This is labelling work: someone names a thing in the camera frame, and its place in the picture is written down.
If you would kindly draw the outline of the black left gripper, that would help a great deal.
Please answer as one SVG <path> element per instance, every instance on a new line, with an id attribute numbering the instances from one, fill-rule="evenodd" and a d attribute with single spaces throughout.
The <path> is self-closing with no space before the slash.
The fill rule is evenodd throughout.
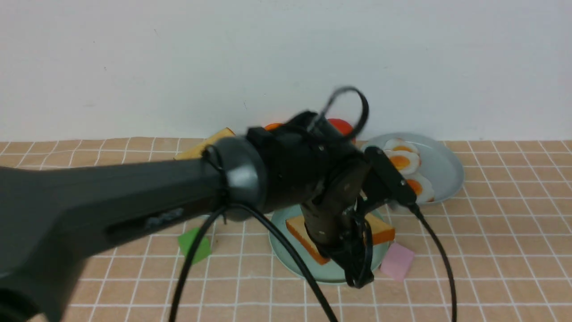
<path id="1" fill-rule="evenodd" d="M 370 166 L 363 159 L 350 159 L 327 173 L 321 191 L 301 205 L 305 227 L 321 257 L 345 271 L 348 286 L 361 289 L 374 280 L 370 269 L 373 234 L 363 212 L 355 210 Z"/>

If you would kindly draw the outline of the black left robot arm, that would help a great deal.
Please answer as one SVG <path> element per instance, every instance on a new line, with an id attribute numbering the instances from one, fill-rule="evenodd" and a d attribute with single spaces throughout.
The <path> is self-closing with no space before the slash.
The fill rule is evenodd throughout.
<path id="1" fill-rule="evenodd" d="M 59 322 L 86 260 L 186 220 L 355 204 L 370 165 L 325 119 L 223 137 L 199 158 L 48 171 L 1 167 L 1 320 Z"/>

